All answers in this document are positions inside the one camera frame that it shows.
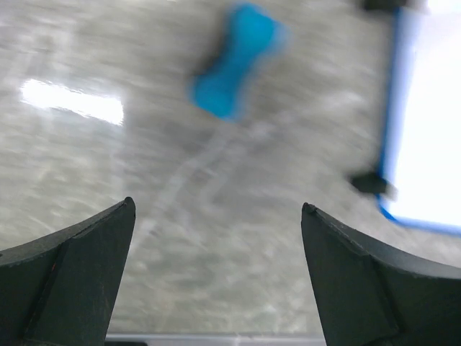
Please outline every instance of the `floor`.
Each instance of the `floor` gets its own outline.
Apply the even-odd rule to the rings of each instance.
[[[345,179],[379,147],[390,18],[353,0],[255,2],[289,42],[249,82],[244,119],[223,123],[187,88],[232,1],[0,0],[0,246],[133,197],[111,332],[321,337],[306,201],[461,260],[461,239],[398,228]]]

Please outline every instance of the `metal edge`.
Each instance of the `metal edge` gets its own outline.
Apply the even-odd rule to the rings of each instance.
[[[252,335],[252,334],[123,334],[108,333],[106,341],[123,342],[145,342],[148,345],[158,345],[158,342],[165,342],[165,345],[174,346],[175,344],[184,345],[188,342],[201,343],[206,345],[239,345],[241,343],[267,343],[271,345],[307,345],[307,346],[326,346],[325,339],[322,337],[307,337],[297,335]]]

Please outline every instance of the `blue dog bone toy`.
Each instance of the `blue dog bone toy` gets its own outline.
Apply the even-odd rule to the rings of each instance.
[[[280,43],[282,25],[252,4],[238,6],[228,19],[224,50],[192,87],[194,103],[216,117],[234,120],[241,108],[244,79],[264,54]]]

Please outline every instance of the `gray speckled floor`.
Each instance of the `gray speckled floor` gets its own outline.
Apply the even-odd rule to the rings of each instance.
[[[0,247],[132,196],[112,332],[321,335],[305,201],[400,249],[461,260],[460,239],[394,226],[344,179],[378,147],[390,19],[352,0],[257,1],[290,44],[250,83],[244,121],[229,124],[187,100],[229,3],[0,0]],[[63,110],[68,94],[56,109],[26,103],[31,80],[116,97],[123,123]],[[25,85],[47,102],[43,84]]]

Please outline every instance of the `blue toy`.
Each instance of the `blue toy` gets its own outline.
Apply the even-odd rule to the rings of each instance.
[[[237,6],[228,18],[226,41],[219,58],[194,80],[193,102],[218,118],[238,118],[243,81],[261,56],[279,46],[282,31],[282,25],[259,7]]]

